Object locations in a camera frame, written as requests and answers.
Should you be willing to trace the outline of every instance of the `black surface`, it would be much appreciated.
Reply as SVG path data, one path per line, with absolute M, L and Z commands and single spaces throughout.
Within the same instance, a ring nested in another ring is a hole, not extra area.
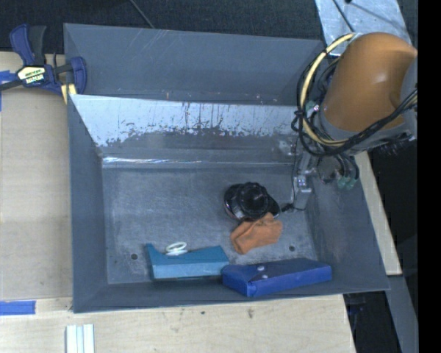
M 231 32 L 286 38 L 318 39 L 320 22 L 314 0 L 135 0 L 154 25 L 163 29 L 207 32 Z M 413 43 L 418 47 L 418 0 L 398 0 Z M 11 48 L 8 34 L 12 28 L 28 22 L 44 24 L 48 31 L 44 51 L 63 53 L 62 24 L 100 24 L 144 26 L 143 18 L 129 0 L 0 0 L 0 49 Z M 373 154 L 373 169 L 397 241 L 416 232 L 416 150 L 407 149 L 394 158 Z M 417 299 L 415 275 L 409 278 L 410 292 Z M 391 341 L 384 302 L 366 295 L 374 304 L 363 314 L 358 328 L 358 352 L 397 352 L 382 341 Z

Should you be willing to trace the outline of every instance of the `dark floor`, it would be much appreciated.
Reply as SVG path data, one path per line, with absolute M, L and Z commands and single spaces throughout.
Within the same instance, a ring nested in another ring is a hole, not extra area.
M 135 1 L 160 29 L 322 38 L 314 0 Z M 418 48 L 418 0 L 398 2 L 410 37 Z M 10 50 L 8 34 L 23 22 L 48 27 L 44 43 L 47 53 L 63 53 L 64 22 L 147 27 L 129 0 L 0 0 L 0 50 Z M 416 146 L 390 156 L 375 151 L 370 157 L 397 247 L 408 248 L 408 240 L 417 229 Z M 402 251 L 404 270 L 409 274 L 409 291 L 417 311 L 416 250 Z M 383 293 L 358 294 L 346 299 L 353 304 L 350 318 L 353 325 L 356 323 L 359 353 L 400 351 Z

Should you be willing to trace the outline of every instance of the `clamp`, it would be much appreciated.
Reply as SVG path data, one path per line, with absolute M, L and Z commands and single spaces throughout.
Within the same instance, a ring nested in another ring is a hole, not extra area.
M 0 92 L 23 86 L 40 88 L 65 98 L 65 85 L 59 81 L 58 75 L 73 72 L 73 86 L 77 93 L 83 93 L 87 84 L 87 71 L 82 57 L 72 57 L 70 63 L 57 67 L 46 64 L 43 53 L 43 37 L 46 26 L 30 26 L 21 24 L 10 33 L 13 51 L 23 61 L 23 67 L 15 72 L 15 79 L 0 84 Z

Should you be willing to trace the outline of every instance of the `orange cloth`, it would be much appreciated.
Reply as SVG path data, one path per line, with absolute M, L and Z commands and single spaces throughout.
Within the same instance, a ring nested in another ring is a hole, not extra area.
M 271 213 L 256 221 L 241 223 L 231 234 L 230 241 L 235 251 L 246 254 L 251 249 L 276 243 L 282 232 L 282 222 L 274 219 Z

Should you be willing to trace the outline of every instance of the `wooden table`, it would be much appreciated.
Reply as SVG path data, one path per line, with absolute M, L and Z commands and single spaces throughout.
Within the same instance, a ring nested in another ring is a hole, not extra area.
M 58 57 L 59 64 L 62 59 L 62 56 Z M 18 55 L 0 52 L 0 71 L 15 71 L 20 67 Z M 7 101 L 11 99 L 30 100 L 46 96 L 49 95 L 42 90 L 23 88 L 5 92 L 1 114 L 7 113 Z M 0 152 L 0 180 L 2 158 Z M 357 160 L 386 272 L 401 274 L 368 156 L 361 154 Z M 40 179 L 46 179 L 51 175 L 43 172 L 41 176 Z M 32 198 L 32 183 L 29 183 L 29 189 Z M 0 213 L 0 226 L 6 222 Z M 23 245 L 21 250 L 24 257 L 30 248 Z M 4 257 L 10 261 L 2 252 L 2 261 Z M 19 253 L 11 257 L 16 265 L 22 264 L 18 262 L 19 257 Z M 47 278 L 56 274 L 52 268 L 47 271 Z M 43 297 L 37 300 L 35 315 L 2 316 L 0 352 L 64 352 L 65 328 L 69 324 L 93 324 L 98 353 L 356 351 L 342 296 L 88 314 L 73 314 L 69 310 L 71 303 L 70 296 Z

